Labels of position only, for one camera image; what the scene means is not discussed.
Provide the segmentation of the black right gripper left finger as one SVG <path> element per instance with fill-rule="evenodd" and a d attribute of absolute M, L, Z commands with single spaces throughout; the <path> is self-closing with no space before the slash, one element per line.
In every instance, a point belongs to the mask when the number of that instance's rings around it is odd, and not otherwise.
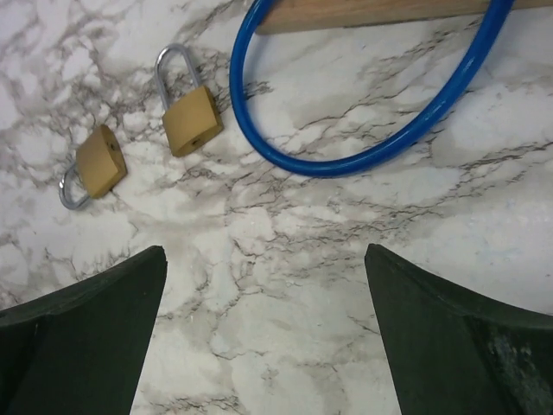
<path fill-rule="evenodd" d="M 166 283 L 151 246 L 1 312 L 3 414 L 128 414 Z"/>

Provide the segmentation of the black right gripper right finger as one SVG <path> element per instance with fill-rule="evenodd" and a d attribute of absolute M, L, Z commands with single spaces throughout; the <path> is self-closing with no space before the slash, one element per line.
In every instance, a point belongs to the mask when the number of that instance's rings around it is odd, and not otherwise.
<path fill-rule="evenodd" d="M 370 244 L 365 269 L 403 414 L 550 414 L 552 318 Z"/>

